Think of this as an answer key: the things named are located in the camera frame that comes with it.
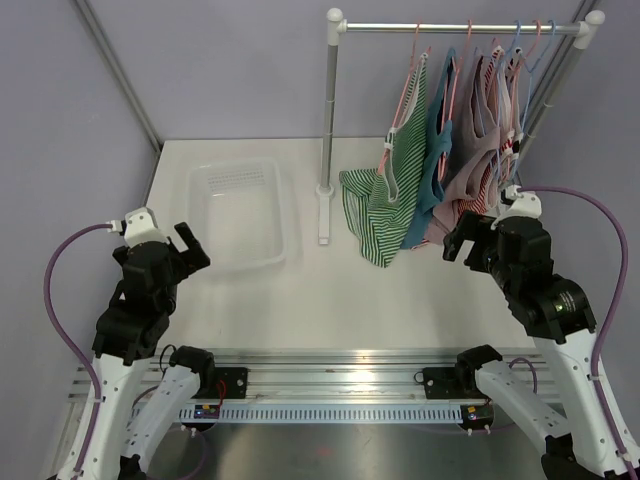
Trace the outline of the mauve tank top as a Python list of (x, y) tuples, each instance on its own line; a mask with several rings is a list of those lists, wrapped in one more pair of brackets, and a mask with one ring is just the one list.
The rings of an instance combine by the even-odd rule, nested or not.
[(424, 240), (440, 245), (466, 211), (489, 209), (490, 162), (499, 147), (498, 113), (490, 105), (487, 79), (494, 72), (489, 58), (477, 56), (466, 82), (463, 99), (454, 111), (452, 148), (444, 177), (444, 200), (434, 207)]

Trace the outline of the green striped tank top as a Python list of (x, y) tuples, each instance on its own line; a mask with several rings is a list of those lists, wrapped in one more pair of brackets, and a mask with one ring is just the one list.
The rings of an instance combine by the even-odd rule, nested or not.
[(378, 175), (378, 168), (339, 173), (347, 227), (359, 242), (360, 255), (381, 268), (401, 249), (416, 207), (426, 151), (428, 59), (424, 52), (416, 63), (383, 173)]

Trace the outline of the teal tank top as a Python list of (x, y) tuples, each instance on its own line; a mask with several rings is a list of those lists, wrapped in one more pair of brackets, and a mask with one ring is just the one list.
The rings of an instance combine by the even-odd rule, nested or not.
[(444, 190), (439, 179), (439, 162), (450, 153), (452, 121), (445, 115), (446, 94), (455, 79), (456, 51), (450, 48), (444, 61), (437, 90), (426, 113), (426, 151), (422, 165), (422, 177), (417, 193), (416, 207), (409, 229), (400, 246), (409, 250), (421, 244), (434, 208), (444, 199)]

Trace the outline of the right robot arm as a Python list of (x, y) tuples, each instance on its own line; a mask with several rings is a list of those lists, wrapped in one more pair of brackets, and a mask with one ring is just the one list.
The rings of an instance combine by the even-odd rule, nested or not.
[(638, 478), (639, 446), (595, 353), (602, 330), (581, 287), (555, 273), (542, 223), (466, 212), (445, 237), (444, 260), (455, 260), (466, 241), (472, 247), (465, 266), (493, 278), (543, 357), (564, 411), (524, 385), (489, 345), (459, 353), (449, 377), (424, 372), (424, 387), (453, 386), (498, 405), (535, 446), (549, 479)]

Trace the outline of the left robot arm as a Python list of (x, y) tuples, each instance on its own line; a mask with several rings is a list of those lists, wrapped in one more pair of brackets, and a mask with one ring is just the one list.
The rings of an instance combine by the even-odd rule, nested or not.
[(45, 270), (45, 308), (54, 329), (78, 357), (91, 386), (80, 425), (58, 479), (144, 479), (150, 462), (179, 411), (190, 399), (212, 401), (205, 419), (217, 421), (227, 400), (246, 396), (248, 371), (218, 367), (212, 352), (181, 346), (138, 415), (138, 388), (159, 340), (176, 310), (177, 287), (210, 264), (187, 223), (174, 229), (179, 250), (145, 209), (104, 229), (124, 238), (113, 257), (122, 270), (107, 309), (96, 323), (93, 356), (87, 358), (56, 317), (51, 300), (54, 260)]

